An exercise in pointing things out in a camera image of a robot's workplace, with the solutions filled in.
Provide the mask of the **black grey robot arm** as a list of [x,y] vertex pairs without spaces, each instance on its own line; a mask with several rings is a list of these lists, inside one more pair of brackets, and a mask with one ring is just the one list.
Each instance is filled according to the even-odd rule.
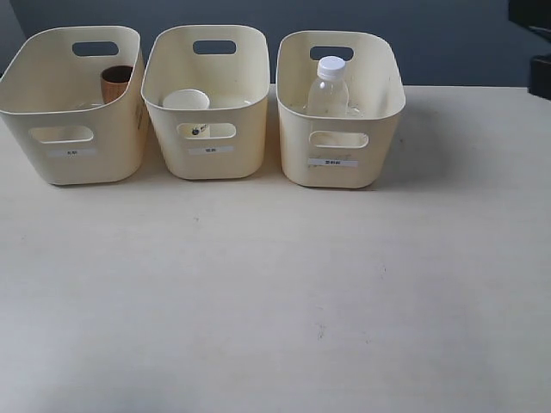
[[[510,22],[550,42],[550,1],[510,0]],[[535,55],[530,59],[528,92],[550,100],[550,54]]]

